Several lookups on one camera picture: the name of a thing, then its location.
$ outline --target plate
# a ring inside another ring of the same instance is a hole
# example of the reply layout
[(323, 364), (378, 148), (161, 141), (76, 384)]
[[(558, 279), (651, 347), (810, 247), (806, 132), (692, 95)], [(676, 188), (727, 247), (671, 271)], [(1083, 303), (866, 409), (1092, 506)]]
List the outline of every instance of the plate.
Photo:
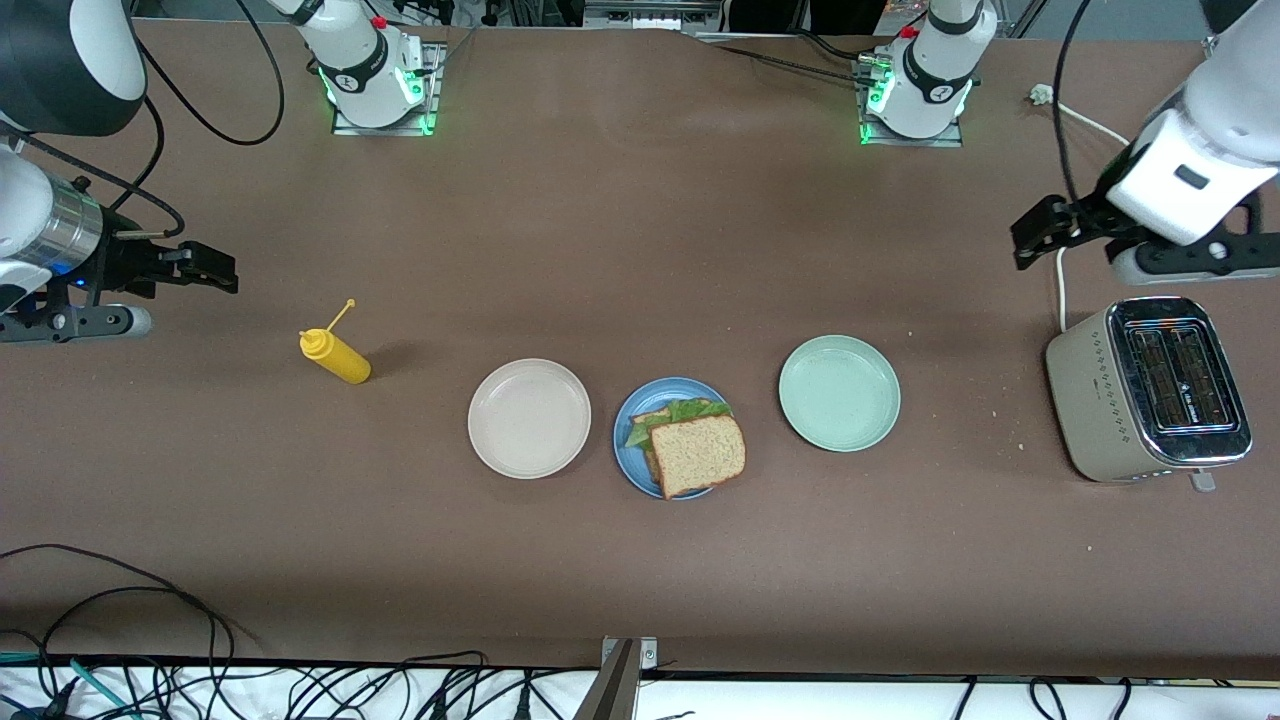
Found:
[[(631, 418), (653, 413), (667, 406), (672, 400), (692, 400), (707, 397), (719, 402), (728, 402), (724, 396), (714, 388), (691, 378), (662, 378), (645, 383), (631, 393), (631, 397), (622, 404), (618, 418), (613, 421), (613, 456), (618, 459), (618, 468), (622, 474), (631, 480), (640, 492), (662, 500), (662, 488), (649, 471), (649, 464), (644, 460), (644, 451), (639, 447), (625, 447), (627, 436), (631, 434)], [(703, 488), (684, 495), (677, 495), (672, 500), (694, 500), (701, 497), (714, 488)]]
[(471, 397), (467, 433), (485, 465), (508, 478), (545, 478), (573, 461), (591, 429), (591, 401), (568, 368), (507, 363)]
[(867, 450), (893, 429), (902, 391), (888, 360), (841, 334), (815, 337), (787, 357), (778, 379), (782, 414), (823, 450)]

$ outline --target toaster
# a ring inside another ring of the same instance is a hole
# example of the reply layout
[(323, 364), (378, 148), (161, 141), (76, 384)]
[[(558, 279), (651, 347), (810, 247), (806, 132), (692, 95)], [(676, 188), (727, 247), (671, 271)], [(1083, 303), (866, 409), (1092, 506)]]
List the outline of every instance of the toaster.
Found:
[(1213, 324), (1185, 297), (1116, 302), (1053, 338), (1044, 360), (1066, 450), (1092, 480), (1202, 471), (1253, 446)]

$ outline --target mustard bottle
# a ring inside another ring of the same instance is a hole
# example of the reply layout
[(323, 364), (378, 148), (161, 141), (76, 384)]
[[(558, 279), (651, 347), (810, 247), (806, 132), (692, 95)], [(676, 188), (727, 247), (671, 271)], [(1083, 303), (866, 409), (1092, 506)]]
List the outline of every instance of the mustard bottle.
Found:
[(338, 324), (338, 320), (356, 306), (355, 300), (348, 300), (338, 316), (329, 323), (325, 329), (312, 328), (307, 332), (300, 332), (298, 346), (302, 348), (302, 355), (307, 359), (314, 360), (325, 370), (338, 375), (339, 378), (347, 380), (351, 384), (360, 384), (369, 379), (369, 373), (372, 370), (369, 365), (369, 360), (351, 348), (349, 345), (342, 341), (338, 336), (333, 334), (333, 327)]

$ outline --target white cable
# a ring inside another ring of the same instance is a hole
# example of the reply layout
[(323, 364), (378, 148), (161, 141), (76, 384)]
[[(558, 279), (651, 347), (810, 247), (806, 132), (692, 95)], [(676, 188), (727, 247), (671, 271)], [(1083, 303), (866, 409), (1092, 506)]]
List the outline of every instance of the white cable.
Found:
[[(1044, 83), (1039, 83), (1032, 88), (1032, 91), (1027, 95), (1027, 97), (1032, 101), (1032, 105), (1047, 105), (1053, 101), (1053, 88)], [(1068, 115), (1071, 115), (1073, 118), (1089, 126), (1091, 128), (1111, 136), (1120, 145), (1124, 145), (1125, 147), (1129, 146), (1129, 138), (1108, 128), (1107, 126), (1092, 118), (1087, 118), (1083, 114), (1076, 113), (1075, 110), (1068, 108), (1061, 102), (1057, 104), (1057, 108), (1064, 113), (1066, 113)], [(1065, 254), (1066, 254), (1066, 247), (1065, 246), (1059, 247), (1057, 254), (1053, 258), (1053, 275), (1057, 281), (1057, 329), (1059, 332), (1062, 333), (1066, 332), (1066, 272), (1062, 269), (1062, 255)]]
[[(1032, 105), (1047, 105), (1047, 104), (1050, 104), (1050, 102), (1053, 101), (1053, 88), (1050, 87), (1050, 86), (1047, 86), (1047, 85), (1044, 85), (1044, 83), (1039, 83), (1039, 85), (1037, 85), (1036, 87), (1032, 88), (1032, 91), (1027, 95), (1027, 97), (1030, 99)], [(1093, 128), (1093, 129), (1096, 129), (1098, 132), (1105, 132), (1105, 133), (1110, 135), (1120, 145), (1124, 145), (1124, 146), (1129, 145), (1129, 138), (1126, 138), (1125, 136), (1120, 135), (1119, 132), (1108, 128), (1107, 126), (1105, 126), (1105, 124), (1102, 124), (1102, 123), (1100, 123), (1100, 122), (1097, 122), (1094, 119), (1087, 118), (1087, 117), (1084, 117), (1080, 113), (1076, 113), (1075, 110), (1068, 108), (1062, 102), (1059, 102), (1057, 106), (1059, 106), (1060, 110), (1062, 110), (1068, 115), (1071, 115), (1073, 118), (1080, 120), (1082, 123), (1089, 126), (1091, 128)]]
[(1062, 255), (1066, 247), (1059, 247), (1053, 258), (1053, 270), (1057, 275), (1057, 332), (1066, 332), (1066, 273), (1062, 270)]
[(1082, 123), (1089, 126), (1091, 128), (1110, 135), (1111, 137), (1116, 138), (1116, 142), (1119, 142), (1120, 145), (1124, 145), (1126, 147), (1129, 146), (1129, 138), (1126, 138), (1125, 136), (1120, 135), (1119, 132), (1108, 128), (1107, 126), (1105, 126), (1105, 124), (1102, 124), (1102, 123), (1100, 123), (1097, 120), (1085, 118), (1080, 113), (1076, 113), (1075, 110), (1068, 108), (1066, 105), (1062, 105), (1061, 102), (1057, 104), (1057, 108), (1059, 108), (1059, 110), (1062, 110), (1068, 115), (1071, 115), (1073, 118), (1080, 120)]

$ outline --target brown table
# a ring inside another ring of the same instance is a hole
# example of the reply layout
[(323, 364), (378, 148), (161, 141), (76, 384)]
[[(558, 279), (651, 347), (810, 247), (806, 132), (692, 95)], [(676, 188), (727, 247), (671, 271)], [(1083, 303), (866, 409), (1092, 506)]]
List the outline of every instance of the brown table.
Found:
[[(269, 123), (246, 26), (140, 35), (216, 123)], [(481, 31), (435, 137), (334, 138), (296, 32), (269, 35), (289, 105), (265, 146), (219, 142), (155, 83), (169, 150), (148, 187), (236, 255), (242, 292), (161, 288), (138, 342), (0, 348), (0, 544), (168, 575), (257, 656), (581, 665), (604, 634), (646, 634), (676, 669), (1276, 674), (1280, 283), (1178, 288), (1215, 318), (1257, 438), (1219, 492), (1071, 470), (1041, 363), (1051, 263), (1015, 272), (1007, 234), (1061, 188), (1048, 114), (1023, 100), (1056, 44), (996, 42), (965, 147), (920, 151), (860, 146), (840, 82), (668, 32)], [(800, 41), (753, 46), (840, 69)], [(1082, 42), (1064, 95), (1133, 133), (1198, 60)], [(150, 133), (142, 114), (63, 145), (132, 174)], [(1092, 184), (1115, 147), (1069, 136)], [(1073, 319), (1139, 292), (1101, 243), (1068, 273)], [(376, 373), (361, 387), (297, 348), (347, 297), (342, 336)], [(782, 418), (782, 361), (823, 333), (901, 378), (869, 451), (817, 450)], [(594, 416), (568, 469), (517, 482), (475, 456), (466, 411), (530, 356), (577, 373)], [(609, 450), (623, 398), (669, 374), (716, 386), (746, 434), (746, 474), (696, 502), (636, 492)], [(40, 628), (127, 580), (44, 556), (0, 582), (4, 624)], [(54, 650), (198, 655), (202, 628), (111, 601)]]

